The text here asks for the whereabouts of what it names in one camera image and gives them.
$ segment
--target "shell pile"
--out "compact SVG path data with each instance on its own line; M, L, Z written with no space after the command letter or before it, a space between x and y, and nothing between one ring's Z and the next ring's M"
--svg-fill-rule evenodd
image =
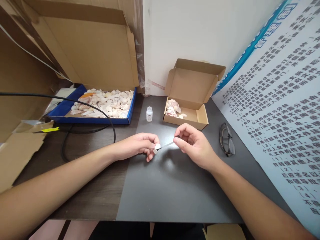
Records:
M126 118L131 106L133 93L132 90L124 92L113 90L107 92L93 88L86 91L78 100L101 109L110 118ZM77 102L72 106L70 114L81 114L83 117L106 118L98 110Z
M181 113L181 108L179 106L179 103L174 99L170 99L167 101L166 109L166 115L168 116L179 118L187 117L187 115L184 113L180 114L179 116L177 115L177 113Z

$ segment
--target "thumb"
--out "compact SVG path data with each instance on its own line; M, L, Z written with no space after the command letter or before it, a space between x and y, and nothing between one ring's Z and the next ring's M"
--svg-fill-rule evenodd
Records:
M152 142L150 142L149 140L139 140L139 141L137 142L137 147L138 147L139 149L141 149L141 148L154 149L155 144L152 143Z
M181 138L177 138L175 137L173 139L173 142L185 153L189 154L191 153L192 151L192 146L187 143L186 141L184 141L183 139Z

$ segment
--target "yellow tag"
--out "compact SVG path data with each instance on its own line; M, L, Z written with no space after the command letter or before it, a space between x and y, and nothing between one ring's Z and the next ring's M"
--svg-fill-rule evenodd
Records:
M53 131L59 131L59 127L56 128L48 128L41 130L42 132L53 132Z

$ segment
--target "forearm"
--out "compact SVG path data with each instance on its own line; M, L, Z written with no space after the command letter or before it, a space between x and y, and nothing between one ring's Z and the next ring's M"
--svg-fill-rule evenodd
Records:
M314 239L290 215L217 158L210 172L235 206L255 239Z
M113 162L99 149L0 195L0 239L25 237L53 211Z

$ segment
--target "dark gray desk surface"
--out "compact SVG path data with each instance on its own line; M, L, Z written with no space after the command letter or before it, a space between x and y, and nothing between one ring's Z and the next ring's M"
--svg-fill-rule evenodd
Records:
M177 125L164 123L166 97L144 99L137 133L159 136L162 145L172 142ZM146 109L153 120L146 121ZM231 128L236 155L228 158L219 145L219 127L227 122L210 99L206 103L209 125L203 130L220 158L252 185L293 216L293 212ZM144 155L130 159L116 220L150 222L242 223L240 215L215 179L196 166L176 145L159 151L150 163Z

